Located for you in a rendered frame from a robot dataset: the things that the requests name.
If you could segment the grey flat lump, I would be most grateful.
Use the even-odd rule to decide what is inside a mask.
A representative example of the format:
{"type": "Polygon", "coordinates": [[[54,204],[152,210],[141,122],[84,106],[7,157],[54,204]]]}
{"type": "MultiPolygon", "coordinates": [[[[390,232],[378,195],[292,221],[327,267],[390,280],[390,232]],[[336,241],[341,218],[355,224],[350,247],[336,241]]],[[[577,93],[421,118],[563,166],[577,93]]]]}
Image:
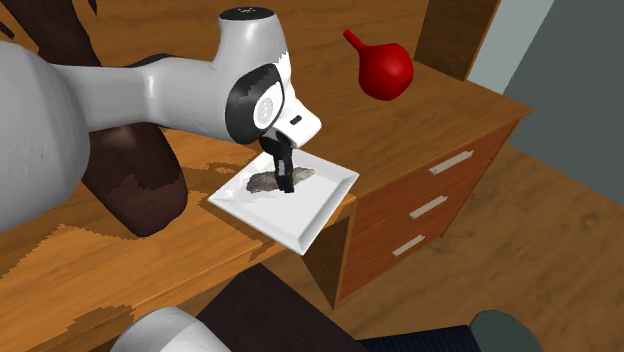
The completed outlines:
{"type": "MultiPolygon", "coordinates": [[[[295,167],[292,173],[293,185],[297,185],[315,174],[312,168],[295,167]]],[[[253,174],[247,185],[246,190],[250,193],[270,192],[279,190],[274,171],[266,171],[253,174]]]]}

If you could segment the white square plate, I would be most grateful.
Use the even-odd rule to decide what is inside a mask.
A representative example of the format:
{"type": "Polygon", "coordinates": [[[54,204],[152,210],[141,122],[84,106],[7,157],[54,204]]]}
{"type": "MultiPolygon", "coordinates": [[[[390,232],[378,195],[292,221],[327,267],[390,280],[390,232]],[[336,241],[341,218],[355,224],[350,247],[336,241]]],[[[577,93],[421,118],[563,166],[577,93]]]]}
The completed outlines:
{"type": "Polygon", "coordinates": [[[293,165],[314,174],[297,183],[292,193],[279,190],[251,193],[251,176],[272,171],[273,158],[263,152],[208,197],[208,201],[299,255],[305,254],[328,223],[359,174],[302,150],[293,165]]]}

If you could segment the wooden desk with drawers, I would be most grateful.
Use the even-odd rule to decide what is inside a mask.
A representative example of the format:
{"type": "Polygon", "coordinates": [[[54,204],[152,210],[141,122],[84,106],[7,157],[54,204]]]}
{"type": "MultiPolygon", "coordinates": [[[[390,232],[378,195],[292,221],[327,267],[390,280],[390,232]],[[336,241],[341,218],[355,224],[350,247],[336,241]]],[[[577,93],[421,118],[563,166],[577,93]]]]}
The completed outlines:
{"type": "MultiPolygon", "coordinates": [[[[414,48],[427,0],[74,0],[100,60],[122,65],[154,52],[210,59],[218,14],[273,9],[284,28],[300,99],[323,122],[309,153],[356,171],[338,211],[394,179],[528,113],[527,106],[423,64],[398,99],[357,83],[350,29],[364,42],[414,48]]],[[[0,234],[0,352],[85,352],[141,315],[180,304],[281,251],[207,198],[255,147],[170,130],[190,187],[184,213],[162,232],[132,239],[84,187],[61,207],[0,234]]]]}

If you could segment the red bulb-shaped vase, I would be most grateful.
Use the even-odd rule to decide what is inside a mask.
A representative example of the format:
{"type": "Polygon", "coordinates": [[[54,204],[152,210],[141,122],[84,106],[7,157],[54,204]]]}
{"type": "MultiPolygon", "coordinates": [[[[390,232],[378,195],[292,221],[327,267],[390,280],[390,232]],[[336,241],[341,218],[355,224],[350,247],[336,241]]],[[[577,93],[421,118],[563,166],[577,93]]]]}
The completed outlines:
{"type": "Polygon", "coordinates": [[[358,83],[364,93],[377,100],[391,101],[409,87],[414,69],[404,47],[398,43],[366,45],[348,29],[343,36],[358,52],[358,83]]]}

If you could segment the dark brown curved object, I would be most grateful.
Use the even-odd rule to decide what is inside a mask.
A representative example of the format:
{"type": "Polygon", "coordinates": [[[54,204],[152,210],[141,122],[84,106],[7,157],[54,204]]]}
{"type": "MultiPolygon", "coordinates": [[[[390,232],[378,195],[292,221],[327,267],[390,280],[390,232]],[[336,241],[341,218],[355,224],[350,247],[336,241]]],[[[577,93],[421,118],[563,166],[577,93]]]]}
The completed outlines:
{"type": "MultiPolygon", "coordinates": [[[[0,0],[55,63],[99,66],[73,0],[0,0]]],[[[137,123],[92,132],[83,184],[131,233],[150,236],[185,209],[188,190],[182,169],[159,127],[137,123]]]]}

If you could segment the dark blue striped object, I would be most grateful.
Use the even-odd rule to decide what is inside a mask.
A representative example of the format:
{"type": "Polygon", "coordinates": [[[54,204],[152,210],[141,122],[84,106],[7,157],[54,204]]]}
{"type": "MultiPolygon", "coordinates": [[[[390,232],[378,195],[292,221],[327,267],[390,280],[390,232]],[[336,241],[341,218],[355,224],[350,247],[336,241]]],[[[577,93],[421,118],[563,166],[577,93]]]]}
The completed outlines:
{"type": "Polygon", "coordinates": [[[482,352],[468,325],[361,339],[369,352],[482,352]]]}

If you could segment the grey-green round object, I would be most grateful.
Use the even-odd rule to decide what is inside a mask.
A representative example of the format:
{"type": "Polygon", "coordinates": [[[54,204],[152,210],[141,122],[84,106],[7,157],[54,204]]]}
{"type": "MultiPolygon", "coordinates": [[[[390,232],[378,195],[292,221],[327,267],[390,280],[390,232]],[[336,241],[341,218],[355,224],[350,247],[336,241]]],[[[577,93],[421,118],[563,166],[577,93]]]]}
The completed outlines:
{"type": "Polygon", "coordinates": [[[533,333],[505,312],[482,311],[469,328],[481,352],[544,352],[533,333]]]}

